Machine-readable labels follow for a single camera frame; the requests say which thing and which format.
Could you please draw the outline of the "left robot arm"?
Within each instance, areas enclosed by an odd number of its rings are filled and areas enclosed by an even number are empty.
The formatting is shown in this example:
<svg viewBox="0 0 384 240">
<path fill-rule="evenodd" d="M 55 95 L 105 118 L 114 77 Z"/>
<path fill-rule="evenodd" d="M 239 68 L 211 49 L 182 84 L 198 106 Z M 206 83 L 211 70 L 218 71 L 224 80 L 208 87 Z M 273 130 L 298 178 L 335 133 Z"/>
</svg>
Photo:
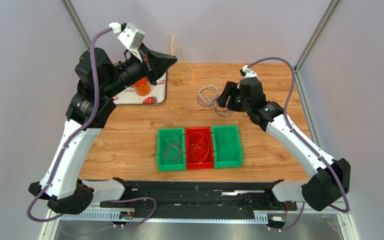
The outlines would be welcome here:
<svg viewBox="0 0 384 240">
<path fill-rule="evenodd" d="M 138 53 L 117 65 L 98 47 L 94 56 L 89 50 L 80 56 L 75 67 L 77 92 L 66 112 L 59 149 L 45 176 L 28 188 L 33 196 L 46 200 L 53 212 L 77 215 L 91 204 L 121 200 L 131 190 L 131 185 L 118 177 L 90 181 L 81 180 L 79 173 L 92 143 L 116 108 L 114 97 L 142 79 L 157 85 L 178 60 L 144 44 Z"/>
</svg>

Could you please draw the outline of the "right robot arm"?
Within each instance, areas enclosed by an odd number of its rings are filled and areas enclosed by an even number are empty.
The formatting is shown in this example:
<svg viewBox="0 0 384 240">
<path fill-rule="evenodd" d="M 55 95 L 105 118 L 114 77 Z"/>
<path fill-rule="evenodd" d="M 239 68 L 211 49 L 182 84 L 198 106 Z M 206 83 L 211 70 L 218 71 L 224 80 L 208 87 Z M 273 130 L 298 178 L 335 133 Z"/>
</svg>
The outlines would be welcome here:
<svg viewBox="0 0 384 240">
<path fill-rule="evenodd" d="M 278 140 L 307 174 L 308 180 L 273 182 L 265 189 L 270 198 L 276 202 L 303 202 L 320 212 L 348 193 L 349 162 L 335 159 L 312 142 L 278 103 L 266 99 L 256 77 L 239 83 L 228 81 L 216 102 L 221 108 L 246 113 L 252 123 Z"/>
</svg>

